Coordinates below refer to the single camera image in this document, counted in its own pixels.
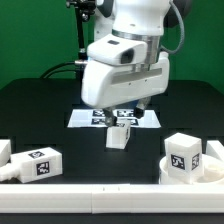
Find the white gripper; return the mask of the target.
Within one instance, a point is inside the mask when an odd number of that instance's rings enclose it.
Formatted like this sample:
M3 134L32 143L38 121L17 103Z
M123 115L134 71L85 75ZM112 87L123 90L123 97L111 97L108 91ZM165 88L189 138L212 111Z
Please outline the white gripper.
M149 96L167 89L169 69L166 52L161 52L158 62L143 72L134 72L131 66L113 67L91 60L84 71L81 98L88 106L103 109L108 127L117 124L113 109L108 107L139 99L134 116L140 119L150 102Z

